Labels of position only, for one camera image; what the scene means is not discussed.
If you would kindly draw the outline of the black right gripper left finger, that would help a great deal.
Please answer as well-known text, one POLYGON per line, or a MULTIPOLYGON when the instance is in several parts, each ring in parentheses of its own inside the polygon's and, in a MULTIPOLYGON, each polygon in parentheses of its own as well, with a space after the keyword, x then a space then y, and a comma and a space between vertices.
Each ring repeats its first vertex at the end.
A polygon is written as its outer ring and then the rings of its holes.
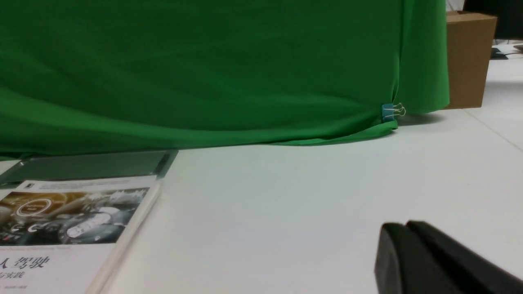
POLYGON ((374 276, 380 294, 461 294, 421 239, 405 225, 381 226, 374 276))

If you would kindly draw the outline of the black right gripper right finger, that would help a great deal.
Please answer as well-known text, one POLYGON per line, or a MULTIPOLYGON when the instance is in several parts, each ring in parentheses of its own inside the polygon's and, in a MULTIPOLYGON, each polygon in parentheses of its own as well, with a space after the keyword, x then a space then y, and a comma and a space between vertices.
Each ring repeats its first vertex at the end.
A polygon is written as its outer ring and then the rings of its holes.
POLYGON ((503 270, 424 221, 407 227, 423 242, 439 267, 464 294, 521 294, 522 279, 503 270))

